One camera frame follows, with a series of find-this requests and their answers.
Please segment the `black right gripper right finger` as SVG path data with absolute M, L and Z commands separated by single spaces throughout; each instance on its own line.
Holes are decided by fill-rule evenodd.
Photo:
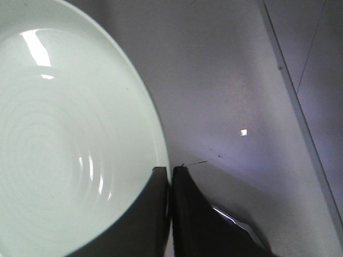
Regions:
M 188 168 L 173 169 L 172 193 L 175 256 L 273 256 L 212 208 Z

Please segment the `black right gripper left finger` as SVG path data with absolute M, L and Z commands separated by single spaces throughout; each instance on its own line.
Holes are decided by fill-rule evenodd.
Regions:
M 103 233 L 68 256 L 164 256 L 169 229 L 167 169 L 155 167 L 125 213 Z

